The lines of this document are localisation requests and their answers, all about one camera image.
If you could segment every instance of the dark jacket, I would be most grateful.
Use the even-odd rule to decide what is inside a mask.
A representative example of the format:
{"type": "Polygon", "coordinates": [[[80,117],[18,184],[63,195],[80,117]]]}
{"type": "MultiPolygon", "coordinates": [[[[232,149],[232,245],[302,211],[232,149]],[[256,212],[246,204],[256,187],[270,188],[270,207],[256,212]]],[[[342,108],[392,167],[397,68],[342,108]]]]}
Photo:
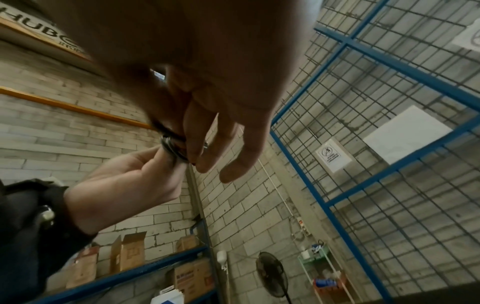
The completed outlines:
{"type": "Polygon", "coordinates": [[[73,225],[65,190],[40,180],[0,181],[0,303],[41,294],[47,278],[95,237],[73,225]]]}

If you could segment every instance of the printed sign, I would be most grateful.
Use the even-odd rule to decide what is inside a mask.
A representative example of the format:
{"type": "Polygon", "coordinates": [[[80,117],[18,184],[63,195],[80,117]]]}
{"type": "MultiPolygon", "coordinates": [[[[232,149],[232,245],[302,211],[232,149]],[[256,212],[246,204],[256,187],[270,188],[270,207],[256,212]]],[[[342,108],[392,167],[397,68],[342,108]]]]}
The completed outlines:
{"type": "Polygon", "coordinates": [[[480,52],[480,19],[456,36],[452,43],[459,47],[480,52]]]}
{"type": "Polygon", "coordinates": [[[85,56],[77,44],[49,23],[0,2],[0,24],[85,56]]]}
{"type": "Polygon", "coordinates": [[[335,173],[353,161],[353,157],[334,138],[330,138],[315,152],[321,165],[335,173]]]}

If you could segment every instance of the cardboard box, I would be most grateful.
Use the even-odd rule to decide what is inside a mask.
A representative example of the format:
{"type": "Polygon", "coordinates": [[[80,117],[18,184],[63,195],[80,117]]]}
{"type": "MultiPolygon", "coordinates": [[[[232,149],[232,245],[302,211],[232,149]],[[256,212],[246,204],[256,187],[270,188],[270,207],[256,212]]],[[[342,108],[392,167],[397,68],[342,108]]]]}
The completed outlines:
{"type": "Polygon", "coordinates": [[[67,288],[77,287],[95,280],[97,277],[97,260],[99,246],[86,248],[78,253],[70,267],[70,276],[66,282],[67,288]]]}
{"type": "Polygon", "coordinates": [[[183,236],[176,242],[176,251],[182,252],[185,250],[193,249],[199,245],[199,240],[193,234],[183,236]]]}
{"type": "Polygon", "coordinates": [[[185,296],[185,303],[213,290],[215,287],[210,260],[201,258],[183,264],[167,273],[167,278],[185,296]]]}
{"type": "Polygon", "coordinates": [[[145,263],[146,232],[119,235],[111,245],[110,272],[120,272],[145,263]]]}

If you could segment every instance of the black lettering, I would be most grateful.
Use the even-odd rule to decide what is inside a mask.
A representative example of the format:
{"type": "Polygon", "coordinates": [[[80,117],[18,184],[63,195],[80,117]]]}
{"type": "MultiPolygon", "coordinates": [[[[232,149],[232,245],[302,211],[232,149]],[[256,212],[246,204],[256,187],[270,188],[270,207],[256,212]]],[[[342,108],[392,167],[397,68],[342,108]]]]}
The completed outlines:
{"type": "Polygon", "coordinates": [[[0,13],[3,13],[3,12],[5,12],[5,14],[9,15],[13,19],[13,21],[17,21],[17,22],[23,17],[23,15],[21,15],[21,14],[12,15],[10,13],[7,13],[7,8],[0,8],[0,13]]]}
{"type": "Polygon", "coordinates": [[[65,35],[60,35],[59,38],[60,38],[63,42],[65,42],[66,44],[68,44],[68,45],[70,45],[70,46],[72,46],[72,47],[75,47],[75,48],[78,47],[77,44],[76,44],[75,42],[73,42],[72,39],[68,38],[68,37],[65,36],[65,35]]]}
{"type": "Polygon", "coordinates": [[[59,35],[55,30],[53,30],[49,27],[44,27],[41,32],[44,33],[45,35],[49,35],[49,36],[52,36],[52,37],[57,37],[59,35]]]}
{"type": "Polygon", "coordinates": [[[42,24],[41,23],[38,23],[36,26],[31,26],[29,25],[29,21],[30,21],[30,18],[24,18],[21,23],[23,23],[24,25],[26,25],[27,27],[29,28],[32,28],[34,30],[39,30],[41,27],[42,27],[42,24]]]}

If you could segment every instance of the orange beam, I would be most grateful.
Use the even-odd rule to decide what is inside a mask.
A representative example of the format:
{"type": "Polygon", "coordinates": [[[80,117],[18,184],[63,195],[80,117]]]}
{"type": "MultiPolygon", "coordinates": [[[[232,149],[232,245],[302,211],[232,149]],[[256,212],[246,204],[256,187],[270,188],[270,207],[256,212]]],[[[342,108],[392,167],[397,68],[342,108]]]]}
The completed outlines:
{"type": "Polygon", "coordinates": [[[0,94],[9,95],[9,96],[20,98],[20,99],[30,100],[30,101],[33,101],[33,102],[38,102],[40,104],[49,105],[49,106],[57,107],[57,108],[62,108],[62,109],[70,110],[70,111],[73,111],[73,112],[92,115],[92,116],[100,117],[100,118],[115,121],[115,122],[124,123],[124,124],[135,126],[135,127],[140,127],[140,128],[144,128],[144,129],[153,130],[152,126],[150,126],[146,123],[140,122],[140,121],[136,121],[136,120],[132,120],[132,119],[128,119],[128,118],[123,118],[123,117],[120,117],[120,116],[111,115],[111,114],[108,114],[108,113],[105,113],[105,112],[100,112],[100,111],[92,110],[92,109],[89,109],[89,108],[80,107],[80,106],[77,106],[77,105],[72,105],[72,104],[69,104],[69,103],[66,103],[66,102],[63,102],[63,101],[53,100],[53,99],[42,97],[42,96],[37,96],[37,95],[25,93],[25,92],[20,92],[20,91],[10,89],[10,88],[6,88],[6,87],[2,87],[2,86],[0,86],[0,94]]]}

